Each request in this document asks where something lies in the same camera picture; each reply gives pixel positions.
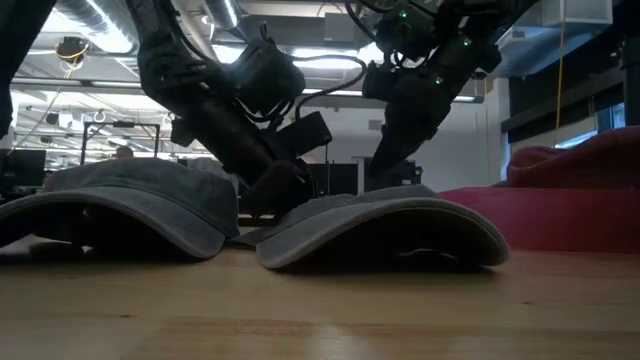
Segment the dark cabinet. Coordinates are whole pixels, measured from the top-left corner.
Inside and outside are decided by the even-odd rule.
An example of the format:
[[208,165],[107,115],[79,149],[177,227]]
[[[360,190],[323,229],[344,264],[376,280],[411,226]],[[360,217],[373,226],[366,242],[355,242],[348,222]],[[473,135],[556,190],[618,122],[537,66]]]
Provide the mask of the dark cabinet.
[[311,164],[309,170],[317,197],[358,194],[358,166],[356,164]]

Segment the black metal rack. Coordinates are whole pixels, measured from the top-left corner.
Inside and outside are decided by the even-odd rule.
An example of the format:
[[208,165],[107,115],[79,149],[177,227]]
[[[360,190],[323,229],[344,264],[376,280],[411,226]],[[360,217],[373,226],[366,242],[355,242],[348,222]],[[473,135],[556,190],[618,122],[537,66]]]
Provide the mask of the black metal rack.
[[112,121],[112,122],[96,122],[96,121],[89,121],[89,122],[84,122],[83,126],[83,136],[82,136],[82,145],[81,145],[81,152],[80,152],[80,163],[84,164],[85,163],[85,158],[86,158],[86,154],[87,154],[87,143],[89,141],[89,128],[91,126],[98,126],[99,129],[102,129],[104,126],[112,126],[114,128],[135,128],[135,127],[141,127],[141,128],[145,128],[145,127],[149,127],[149,128],[154,128],[155,129],[155,135],[152,137],[152,139],[154,140],[154,152],[153,152],[153,157],[154,158],[158,158],[158,153],[159,153],[159,145],[160,145],[160,125],[159,124],[153,124],[153,123],[136,123],[136,122],[128,122],[128,121]]

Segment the white ceiling duct box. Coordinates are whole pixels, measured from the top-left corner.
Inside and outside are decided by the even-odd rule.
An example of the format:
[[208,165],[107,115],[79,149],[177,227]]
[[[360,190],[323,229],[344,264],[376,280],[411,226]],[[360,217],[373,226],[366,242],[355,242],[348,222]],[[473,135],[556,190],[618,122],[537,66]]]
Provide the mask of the white ceiling duct box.
[[613,23],[612,0],[540,0],[543,26],[608,26]]

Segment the dark grey cap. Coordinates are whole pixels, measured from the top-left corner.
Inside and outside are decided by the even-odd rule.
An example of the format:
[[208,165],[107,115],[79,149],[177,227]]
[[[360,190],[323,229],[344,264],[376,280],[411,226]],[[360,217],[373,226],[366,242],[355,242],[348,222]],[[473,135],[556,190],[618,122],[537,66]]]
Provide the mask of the dark grey cap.
[[232,242],[280,272],[381,267],[428,254],[480,267],[509,258],[493,223],[421,184],[312,199]]
[[158,158],[129,158],[53,173],[33,195],[0,206],[0,249],[34,236],[77,256],[203,261],[239,236],[233,183]]

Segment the silver ceiling duct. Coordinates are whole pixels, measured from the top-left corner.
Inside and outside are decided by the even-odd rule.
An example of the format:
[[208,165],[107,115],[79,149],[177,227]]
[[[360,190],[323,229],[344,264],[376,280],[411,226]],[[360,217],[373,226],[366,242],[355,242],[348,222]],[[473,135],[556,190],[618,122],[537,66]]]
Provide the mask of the silver ceiling duct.
[[57,0],[54,11],[107,53],[129,54],[138,47],[124,0]]

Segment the black computer monitor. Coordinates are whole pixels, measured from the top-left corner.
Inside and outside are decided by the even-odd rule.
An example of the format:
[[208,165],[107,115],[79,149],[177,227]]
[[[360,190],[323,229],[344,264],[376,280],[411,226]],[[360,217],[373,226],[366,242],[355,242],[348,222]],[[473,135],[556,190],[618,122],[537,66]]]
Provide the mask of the black computer monitor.
[[45,150],[0,149],[0,187],[40,186],[45,161]]

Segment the maroon cap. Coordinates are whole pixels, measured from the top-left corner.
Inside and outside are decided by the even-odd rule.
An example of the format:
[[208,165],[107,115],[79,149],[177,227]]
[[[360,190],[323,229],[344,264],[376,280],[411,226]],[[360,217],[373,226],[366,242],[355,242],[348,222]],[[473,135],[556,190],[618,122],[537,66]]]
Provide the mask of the maroon cap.
[[568,186],[640,189],[640,126],[603,132],[559,159],[559,178]]
[[570,158],[567,150],[530,146],[512,154],[507,166],[510,187],[552,188],[565,182],[564,166]]

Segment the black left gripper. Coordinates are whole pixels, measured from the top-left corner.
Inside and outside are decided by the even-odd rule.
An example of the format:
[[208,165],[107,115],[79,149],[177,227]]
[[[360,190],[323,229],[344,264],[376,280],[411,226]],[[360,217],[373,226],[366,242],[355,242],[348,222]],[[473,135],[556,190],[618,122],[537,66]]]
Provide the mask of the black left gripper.
[[296,157],[332,140],[319,113],[282,125],[295,100],[263,117],[237,98],[231,74],[174,74],[168,77],[168,107],[178,116],[172,140],[200,142],[242,180],[243,210],[281,216],[314,195],[309,165]]

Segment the red bin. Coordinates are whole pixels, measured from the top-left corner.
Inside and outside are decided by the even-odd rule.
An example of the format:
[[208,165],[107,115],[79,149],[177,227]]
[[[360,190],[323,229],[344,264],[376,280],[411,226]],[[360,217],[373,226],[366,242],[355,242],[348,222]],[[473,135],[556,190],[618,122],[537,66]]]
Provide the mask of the red bin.
[[640,191],[468,187],[439,194],[490,220],[517,250],[640,254]]

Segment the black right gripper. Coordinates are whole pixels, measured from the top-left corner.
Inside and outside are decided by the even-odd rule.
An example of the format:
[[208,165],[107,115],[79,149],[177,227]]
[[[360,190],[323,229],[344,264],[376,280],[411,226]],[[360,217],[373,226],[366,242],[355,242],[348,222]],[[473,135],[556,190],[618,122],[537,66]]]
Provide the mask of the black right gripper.
[[449,114],[451,103],[478,70],[493,71],[501,62],[488,43],[445,43],[424,64],[398,70],[401,75],[384,111],[382,139],[368,167],[377,177],[431,140]]

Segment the black aluminium table frame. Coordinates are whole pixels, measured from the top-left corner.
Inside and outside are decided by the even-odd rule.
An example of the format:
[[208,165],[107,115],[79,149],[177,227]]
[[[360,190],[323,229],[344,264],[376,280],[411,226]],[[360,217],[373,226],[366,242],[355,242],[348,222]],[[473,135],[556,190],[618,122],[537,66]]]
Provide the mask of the black aluminium table frame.
[[57,0],[0,0],[0,139],[9,132],[10,83]]

